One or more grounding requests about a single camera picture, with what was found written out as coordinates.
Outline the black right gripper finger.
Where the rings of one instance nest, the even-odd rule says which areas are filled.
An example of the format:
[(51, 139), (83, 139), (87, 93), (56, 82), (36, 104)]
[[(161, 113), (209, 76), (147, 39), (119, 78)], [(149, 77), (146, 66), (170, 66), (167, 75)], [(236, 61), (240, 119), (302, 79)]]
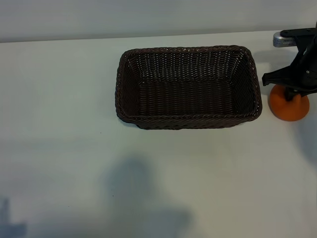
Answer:
[(299, 90), (286, 87), (286, 101), (287, 102), (292, 101), (293, 98), (297, 95), (300, 95), (301, 97), (301, 92)]

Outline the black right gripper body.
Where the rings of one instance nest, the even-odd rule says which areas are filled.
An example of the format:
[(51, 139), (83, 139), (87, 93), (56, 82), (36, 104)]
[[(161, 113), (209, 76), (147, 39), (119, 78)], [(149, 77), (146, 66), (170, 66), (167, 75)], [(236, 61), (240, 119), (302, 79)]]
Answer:
[(298, 91), (300, 94), (317, 92), (317, 48), (307, 47), (297, 53), (292, 63), (279, 70), (265, 73), (263, 85), (280, 85)]

